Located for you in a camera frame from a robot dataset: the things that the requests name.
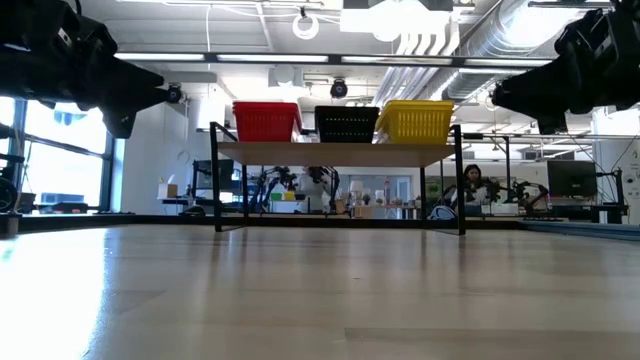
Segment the large black plastic basket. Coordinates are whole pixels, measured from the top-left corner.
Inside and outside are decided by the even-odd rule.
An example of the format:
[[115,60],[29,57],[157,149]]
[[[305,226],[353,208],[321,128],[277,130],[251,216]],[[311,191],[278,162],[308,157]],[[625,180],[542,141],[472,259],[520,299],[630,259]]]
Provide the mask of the large black plastic basket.
[[314,115],[321,143],[371,143],[379,108],[316,106]]

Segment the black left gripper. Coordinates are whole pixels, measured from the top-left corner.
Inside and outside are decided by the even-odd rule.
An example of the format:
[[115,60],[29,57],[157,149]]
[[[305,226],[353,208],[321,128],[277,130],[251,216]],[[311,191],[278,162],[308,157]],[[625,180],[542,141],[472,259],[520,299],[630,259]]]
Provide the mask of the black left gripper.
[[79,2],[0,0],[0,93],[98,107],[111,136],[129,139],[135,112],[168,100],[164,78],[113,56],[64,55],[55,30],[71,14],[84,16]]

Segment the wooden shelf black metal legs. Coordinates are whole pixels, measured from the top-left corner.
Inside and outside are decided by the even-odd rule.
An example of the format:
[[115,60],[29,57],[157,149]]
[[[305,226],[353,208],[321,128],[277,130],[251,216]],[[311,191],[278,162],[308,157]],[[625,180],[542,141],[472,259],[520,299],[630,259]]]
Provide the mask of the wooden shelf black metal legs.
[[417,168],[421,197],[421,219],[418,227],[428,229],[426,219],[425,169],[427,166],[455,156],[456,187],[461,192],[464,184],[462,167],[462,131],[458,125],[450,127],[452,145],[372,144],[372,143],[291,143],[291,142],[239,142],[229,131],[216,122],[209,124],[212,174],[219,176],[218,156],[234,160],[241,166],[330,166]]

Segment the white round ceiling device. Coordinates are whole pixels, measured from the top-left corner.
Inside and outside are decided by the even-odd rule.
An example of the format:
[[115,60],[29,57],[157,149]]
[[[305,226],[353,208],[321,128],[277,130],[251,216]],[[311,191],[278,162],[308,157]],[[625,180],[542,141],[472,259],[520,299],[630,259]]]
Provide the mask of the white round ceiling device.
[[289,64],[278,64],[268,71],[269,87],[302,87],[303,71],[300,67]]

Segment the large yellow plastic basket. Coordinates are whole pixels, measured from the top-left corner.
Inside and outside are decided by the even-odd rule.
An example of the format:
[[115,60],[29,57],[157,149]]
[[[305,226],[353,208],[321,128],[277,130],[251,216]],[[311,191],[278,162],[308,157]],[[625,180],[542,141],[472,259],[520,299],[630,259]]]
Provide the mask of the large yellow plastic basket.
[[378,140],[392,144],[445,145],[454,102],[392,100],[377,119]]

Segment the blue white rounded object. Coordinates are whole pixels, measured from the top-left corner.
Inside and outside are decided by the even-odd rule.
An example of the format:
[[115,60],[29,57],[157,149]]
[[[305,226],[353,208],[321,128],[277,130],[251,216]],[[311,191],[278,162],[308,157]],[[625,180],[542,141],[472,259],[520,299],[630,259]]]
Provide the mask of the blue white rounded object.
[[453,209],[446,205],[437,205],[432,208],[428,219],[434,221],[456,220],[457,214]]

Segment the large red plastic basket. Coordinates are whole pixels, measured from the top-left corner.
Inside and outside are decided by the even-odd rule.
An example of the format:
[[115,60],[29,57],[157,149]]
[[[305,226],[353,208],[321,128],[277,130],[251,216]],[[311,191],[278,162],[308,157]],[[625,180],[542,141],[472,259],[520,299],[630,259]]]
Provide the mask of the large red plastic basket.
[[235,102],[240,142],[296,142],[302,122],[296,103]]

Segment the black aluminium table frame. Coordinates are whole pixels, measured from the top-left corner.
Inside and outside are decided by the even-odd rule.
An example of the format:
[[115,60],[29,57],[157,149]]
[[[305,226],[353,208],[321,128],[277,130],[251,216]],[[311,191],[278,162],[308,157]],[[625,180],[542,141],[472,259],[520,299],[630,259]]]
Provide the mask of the black aluminium table frame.
[[[364,228],[364,229],[420,229],[458,230],[455,220],[386,220],[351,219],[318,216],[286,217],[185,217],[169,215],[89,214],[89,215],[0,215],[0,238],[19,233],[73,230],[124,225],[203,225],[219,230],[228,227],[300,227],[300,228]],[[526,230],[574,236],[606,238],[640,242],[640,226],[596,224],[584,222],[519,220],[516,218],[464,221],[465,230]]]

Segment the person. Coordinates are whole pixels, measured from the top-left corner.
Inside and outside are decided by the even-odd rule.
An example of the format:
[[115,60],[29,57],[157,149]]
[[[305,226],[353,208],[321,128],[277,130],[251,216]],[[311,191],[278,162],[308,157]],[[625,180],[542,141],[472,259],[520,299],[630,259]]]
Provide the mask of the person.
[[491,202],[493,183],[482,176],[476,164],[467,165],[464,169],[464,203],[466,206],[482,206]]
[[299,205],[301,213],[325,213],[325,196],[330,194],[329,179],[319,167],[304,167],[298,180],[297,193],[305,196]]

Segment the background black metal frame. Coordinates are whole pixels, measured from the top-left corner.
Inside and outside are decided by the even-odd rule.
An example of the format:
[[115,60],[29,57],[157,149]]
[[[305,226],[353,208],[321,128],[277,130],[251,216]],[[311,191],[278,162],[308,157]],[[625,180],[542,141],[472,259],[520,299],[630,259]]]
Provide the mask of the background black metal frame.
[[[576,161],[596,161],[594,146],[605,141],[623,142],[626,146],[640,141],[640,136],[633,139],[622,135],[467,133],[461,142],[462,167],[476,164],[484,177],[548,186],[547,161],[560,161],[570,154]],[[609,171],[610,166],[605,166],[603,160],[596,162],[597,172]]]

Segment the black ceiling rail fixture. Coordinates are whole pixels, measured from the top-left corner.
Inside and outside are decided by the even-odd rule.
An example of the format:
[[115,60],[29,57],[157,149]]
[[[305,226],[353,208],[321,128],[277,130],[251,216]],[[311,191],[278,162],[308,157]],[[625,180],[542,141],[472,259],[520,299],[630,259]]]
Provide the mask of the black ceiling rail fixture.
[[527,3],[529,7],[536,8],[568,8],[568,9],[597,9],[609,8],[613,4],[605,1],[592,0],[531,0]]

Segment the silver ventilation duct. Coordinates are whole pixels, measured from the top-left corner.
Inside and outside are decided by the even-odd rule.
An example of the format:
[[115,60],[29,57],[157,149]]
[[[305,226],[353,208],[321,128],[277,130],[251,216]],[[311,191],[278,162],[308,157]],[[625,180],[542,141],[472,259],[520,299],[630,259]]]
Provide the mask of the silver ventilation duct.
[[[575,12],[567,9],[531,7],[531,1],[496,0],[479,24],[465,34],[451,18],[444,28],[422,39],[426,48],[411,47],[404,37],[399,50],[411,55],[462,57],[527,57],[561,31]],[[494,79],[492,73],[466,73],[452,68],[390,67],[372,103],[389,100],[453,100],[463,102]]]

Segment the linear ceiling light bar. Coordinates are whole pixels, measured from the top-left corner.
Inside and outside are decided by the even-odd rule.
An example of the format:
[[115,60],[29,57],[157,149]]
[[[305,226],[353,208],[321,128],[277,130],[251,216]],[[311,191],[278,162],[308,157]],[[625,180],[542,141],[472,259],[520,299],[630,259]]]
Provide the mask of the linear ceiling light bar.
[[466,69],[531,69],[544,66],[553,58],[464,57],[444,55],[344,55],[292,53],[215,53],[215,52],[119,52],[116,57],[130,62],[203,64],[290,64],[365,67],[434,67]]

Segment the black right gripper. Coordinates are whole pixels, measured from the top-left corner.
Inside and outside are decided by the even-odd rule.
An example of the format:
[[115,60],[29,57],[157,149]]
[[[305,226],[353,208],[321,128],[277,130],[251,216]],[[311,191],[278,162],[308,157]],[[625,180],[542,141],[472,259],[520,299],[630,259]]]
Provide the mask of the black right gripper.
[[541,135],[568,131],[565,112],[594,107],[626,110],[640,101],[640,0],[611,0],[615,57],[595,58],[571,48],[565,56],[499,82],[491,101],[509,110],[539,117]]

